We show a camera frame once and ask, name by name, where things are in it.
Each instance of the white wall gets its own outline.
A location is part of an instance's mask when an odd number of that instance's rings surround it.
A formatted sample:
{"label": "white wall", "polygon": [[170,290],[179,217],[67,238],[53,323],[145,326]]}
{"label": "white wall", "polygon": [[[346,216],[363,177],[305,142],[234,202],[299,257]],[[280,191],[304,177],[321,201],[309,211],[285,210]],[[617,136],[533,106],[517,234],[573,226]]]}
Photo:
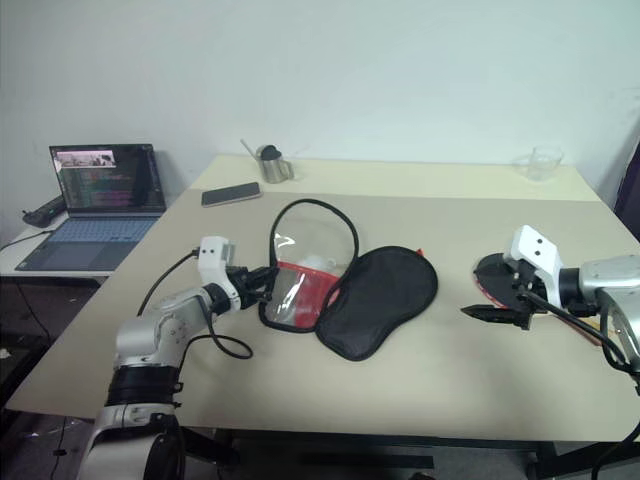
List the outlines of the white wall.
{"label": "white wall", "polygon": [[57,193],[51,144],[150,141],[170,194],[241,136],[289,156],[428,162],[558,144],[610,202],[640,135],[638,0],[0,8],[3,240]]}

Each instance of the laptop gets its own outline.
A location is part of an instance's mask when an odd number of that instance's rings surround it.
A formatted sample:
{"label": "laptop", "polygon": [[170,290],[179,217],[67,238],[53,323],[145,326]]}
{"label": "laptop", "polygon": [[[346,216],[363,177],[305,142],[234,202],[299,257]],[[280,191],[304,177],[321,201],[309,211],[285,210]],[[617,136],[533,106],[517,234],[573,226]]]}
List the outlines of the laptop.
{"label": "laptop", "polygon": [[153,146],[49,150],[69,218],[16,270],[115,270],[166,210]]}

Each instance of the black strap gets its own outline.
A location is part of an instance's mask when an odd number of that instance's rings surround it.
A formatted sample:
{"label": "black strap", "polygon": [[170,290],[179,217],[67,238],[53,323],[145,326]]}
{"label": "black strap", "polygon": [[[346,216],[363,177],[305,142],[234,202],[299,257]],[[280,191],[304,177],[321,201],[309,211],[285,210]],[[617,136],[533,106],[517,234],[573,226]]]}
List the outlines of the black strap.
{"label": "black strap", "polygon": [[[351,235],[353,236],[353,256],[351,257],[351,261],[349,262],[349,265],[347,266],[347,268],[344,271],[344,273],[342,274],[342,276],[338,279],[338,281],[327,292],[327,295],[325,296],[324,301],[322,302],[322,310],[321,311],[323,311],[327,307],[327,304],[329,303],[329,299],[331,298],[333,293],[340,287],[340,284],[342,283],[342,280],[349,274],[349,272],[353,268],[356,260],[358,259],[358,253],[359,253],[359,249],[360,249],[360,240],[358,238],[358,232],[356,231],[356,227],[353,225],[353,222],[351,221],[351,219],[349,217],[347,217],[339,209],[337,209],[336,207],[334,207],[330,203],[323,202],[322,200],[317,200],[315,198],[301,198],[300,200],[296,200],[294,202],[291,202],[289,205],[285,206],[280,211],[280,213],[278,214],[278,216],[274,220],[273,225],[271,226],[271,232],[269,233],[269,265],[270,266],[275,267],[275,266],[278,265],[278,258],[276,256],[276,247],[275,247],[275,241],[274,240],[275,240],[276,230],[278,229],[278,225],[280,223],[280,220],[285,215],[285,213],[287,213],[289,210],[291,210],[296,205],[300,205],[302,203],[308,203],[308,204],[311,204],[311,205],[316,205],[318,207],[322,207],[322,208],[325,208],[325,209],[329,210],[330,212],[335,214],[338,218],[340,218],[347,225],[347,227],[351,231]],[[273,291],[274,285],[275,285],[275,278],[273,280],[271,280],[267,284],[265,291],[268,292],[268,293],[271,293]],[[266,308],[266,304],[265,303],[260,303],[260,305],[258,306],[258,315],[259,315],[260,320],[262,321],[262,323],[264,323],[268,327],[276,328],[278,330],[285,330],[285,331],[288,331],[288,332],[296,332],[296,333],[312,332],[315,329],[315,327],[312,327],[312,328],[299,328],[299,327],[292,327],[290,325],[282,325],[282,324],[279,324],[277,322],[271,322],[267,318],[267,316],[265,314],[265,308]]]}

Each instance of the laptop keyboard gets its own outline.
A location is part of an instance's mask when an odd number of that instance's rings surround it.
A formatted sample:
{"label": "laptop keyboard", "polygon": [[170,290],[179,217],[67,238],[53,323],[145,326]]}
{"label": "laptop keyboard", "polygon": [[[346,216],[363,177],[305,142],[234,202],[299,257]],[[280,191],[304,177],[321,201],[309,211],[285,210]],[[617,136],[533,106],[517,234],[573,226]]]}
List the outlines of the laptop keyboard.
{"label": "laptop keyboard", "polygon": [[139,242],[155,218],[68,220],[49,237],[49,242]]}

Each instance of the smartphone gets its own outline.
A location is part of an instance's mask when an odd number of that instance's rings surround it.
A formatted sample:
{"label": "smartphone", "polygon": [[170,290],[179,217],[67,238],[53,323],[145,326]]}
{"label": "smartphone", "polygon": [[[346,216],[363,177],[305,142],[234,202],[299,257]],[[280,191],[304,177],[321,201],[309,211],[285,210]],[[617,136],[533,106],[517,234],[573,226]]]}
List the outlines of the smartphone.
{"label": "smartphone", "polygon": [[212,207],[214,205],[222,205],[224,203],[237,202],[238,200],[247,200],[262,195],[258,182],[245,183],[234,187],[218,188],[202,192],[202,206]]}

